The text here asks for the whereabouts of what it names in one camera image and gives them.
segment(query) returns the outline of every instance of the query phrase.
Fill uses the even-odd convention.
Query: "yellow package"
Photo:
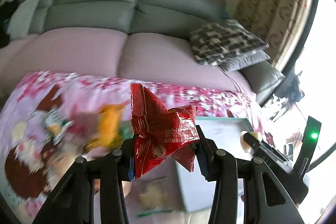
[[[90,140],[86,150],[96,147],[115,148],[121,146],[123,138],[119,131],[124,105],[105,105],[99,113],[98,128],[95,138]]]

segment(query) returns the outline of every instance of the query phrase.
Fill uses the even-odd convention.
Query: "black device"
[[[216,181],[209,224],[236,223],[238,178],[244,179],[244,224],[304,224],[295,202],[307,194],[303,177],[315,150],[320,126],[318,121],[308,118],[303,146],[292,168],[284,167],[290,162],[288,158],[249,133],[244,135],[244,140],[254,150],[251,161],[236,159],[218,149],[196,126],[199,134],[196,156],[201,173],[207,181]],[[76,158],[33,224],[93,224],[94,179],[100,179],[101,223],[128,224],[121,181],[134,179],[136,138],[137,135],[125,140],[120,149],[98,160]]]

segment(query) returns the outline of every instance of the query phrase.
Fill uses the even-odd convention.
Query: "sofa backrest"
[[[188,39],[192,30],[226,17],[224,0],[40,0],[29,32],[97,27]]]

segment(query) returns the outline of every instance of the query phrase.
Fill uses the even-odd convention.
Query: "gray sofa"
[[[224,0],[39,0],[29,38],[0,49],[0,95],[31,71],[59,70],[242,91],[261,103],[283,79],[268,62],[224,74],[193,61],[190,32],[226,17]]]

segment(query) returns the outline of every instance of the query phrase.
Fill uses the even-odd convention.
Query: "pink sofa cover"
[[[0,96],[28,73],[76,72],[243,92],[255,99],[240,72],[194,60],[189,42],[155,33],[127,34],[100,28],[60,28],[0,49]]]

